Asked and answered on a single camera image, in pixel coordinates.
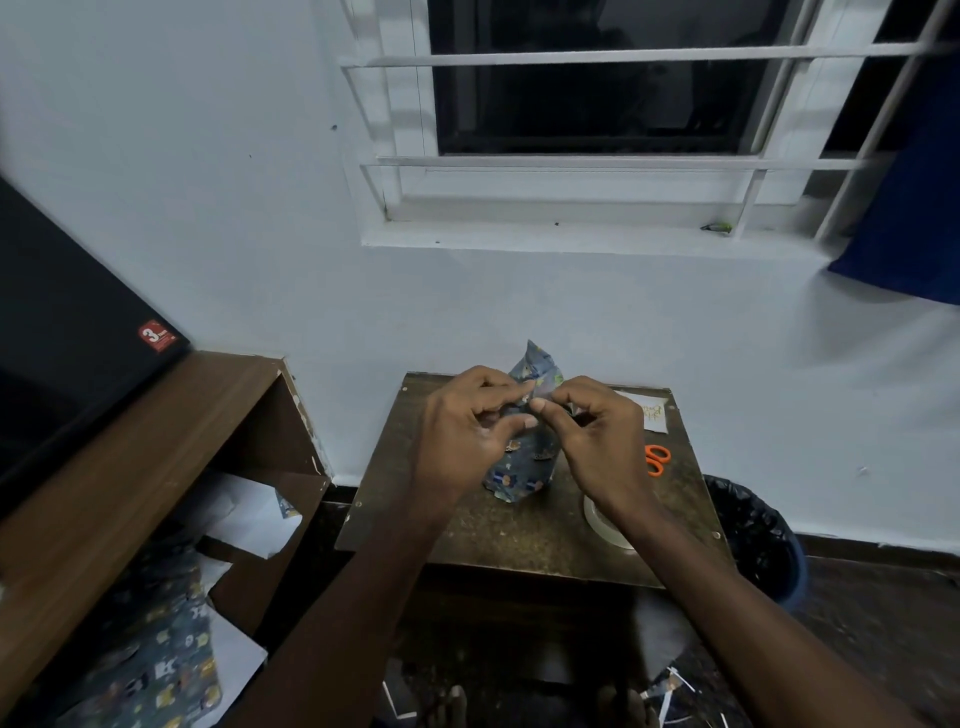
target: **blue curtain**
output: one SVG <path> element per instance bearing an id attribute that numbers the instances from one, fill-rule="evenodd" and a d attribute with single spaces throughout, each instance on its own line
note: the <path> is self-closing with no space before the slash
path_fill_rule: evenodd
<path id="1" fill-rule="evenodd" d="M 960 305 L 960 55 L 944 62 L 925 99 L 907 99 L 906 147 L 829 270 Z"/>

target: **window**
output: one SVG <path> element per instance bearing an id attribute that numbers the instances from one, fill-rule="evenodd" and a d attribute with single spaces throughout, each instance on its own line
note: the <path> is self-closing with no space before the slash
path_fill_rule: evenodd
<path id="1" fill-rule="evenodd" d="M 923 57 L 950 47 L 953 6 L 341 3 L 349 31 L 330 32 L 362 122 L 351 189 L 386 220 L 734 238 L 750 226 L 822 238 L 862 210 L 899 101 Z"/>

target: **red sticker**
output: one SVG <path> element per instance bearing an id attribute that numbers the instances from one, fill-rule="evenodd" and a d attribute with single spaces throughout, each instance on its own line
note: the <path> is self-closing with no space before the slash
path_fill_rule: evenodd
<path id="1" fill-rule="evenodd" d="M 177 335 L 156 320 L 148 321 L 140 327 L 140 338 L 158 352 L 162 352 L 177 341 Z"/>

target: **hand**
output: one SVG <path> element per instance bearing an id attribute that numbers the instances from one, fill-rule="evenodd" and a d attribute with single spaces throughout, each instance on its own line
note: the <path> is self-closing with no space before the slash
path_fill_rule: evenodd
<path id="1" fill-rule="evenodd" d="M 503 457 L 507 443 L 537 426 L 533 415 L 499 417 L 504 404 L 520 400 L 534 385 L 473 367 L 431 394 L 415 444 L 415 496 L 449 518 L 457 501 L 479 487 L 484 473 Z"/>
<path id="2" fill-rule="evenodd" d="M 643 408 L 587 376 L 564 382 L 551 396 L 553 401 L 530 400 L 530 409 L 560 437 L 573 477 L 600 510 L 615 518 L 638 499 L 656 502 L 647 473 Z M 571 402 L 587 410 L 588 425 L 580 427 L 561 407 Z"/>

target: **scissor handle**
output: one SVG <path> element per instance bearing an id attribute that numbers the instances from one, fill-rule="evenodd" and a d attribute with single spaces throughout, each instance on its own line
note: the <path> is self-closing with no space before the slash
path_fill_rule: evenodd
<path id="1" fill-rule="evenodd" d="M 655 460 L 652 457 L 647 458 L 647 465 L 653 468 L 652 471 L 647 471 L 650 474 L 650 477 L 660 477 L 663 475 L 663 464 L 659 460 Z"/>
<path id="2" fill-rule="evenodd" d="M 661 463 L 670 462 L 670 450 L 665 448 L 663 445 L 648 445 L 647 446 L 647 457 L 652 457 L 654 460 L 659 460 Z"/>

